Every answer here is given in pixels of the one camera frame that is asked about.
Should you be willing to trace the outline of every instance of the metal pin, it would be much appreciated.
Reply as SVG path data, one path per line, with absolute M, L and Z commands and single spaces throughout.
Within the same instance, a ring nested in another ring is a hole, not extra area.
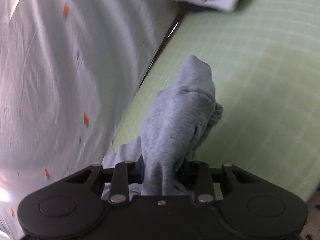
M 165 200 L 159 200 L 157 203 L 159 206 L 164 206 L 167 202 Z
M 210 194 L 201 194 L 198 196 L 198 200 L 202 203 L 208 203 L 214 200 L 214 197 Z
M 122 194 L 116 194 L 110 197 L 110 201 L 113 203 L 122 203 L 126 200 L 127 198 L 125 197 L 125 195 Z

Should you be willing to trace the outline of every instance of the light green fabric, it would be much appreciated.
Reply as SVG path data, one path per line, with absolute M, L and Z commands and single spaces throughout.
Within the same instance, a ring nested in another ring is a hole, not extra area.
M 222 121 L 199 149 L 303 199 L 320 181 L 320 0 L 242 0 L 188 15 L 137 93 L 112 150 L 139 135 L 155 94 L 194 54 L 212 68 Z

